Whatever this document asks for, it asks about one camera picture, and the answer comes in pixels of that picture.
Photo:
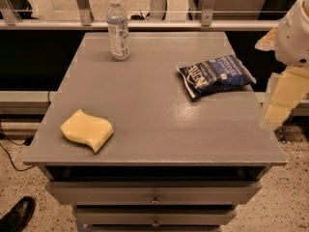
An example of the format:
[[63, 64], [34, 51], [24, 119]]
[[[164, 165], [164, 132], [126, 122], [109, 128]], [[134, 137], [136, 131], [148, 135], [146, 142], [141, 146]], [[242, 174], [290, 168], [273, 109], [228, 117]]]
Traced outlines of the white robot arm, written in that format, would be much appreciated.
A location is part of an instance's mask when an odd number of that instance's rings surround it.
[[255, 48], [273, 50], [276, 60], [287, 66], [270, 91], [263, 118], [270, 124], [283, 124], [309, 93], [309, 0], [296, 0]]

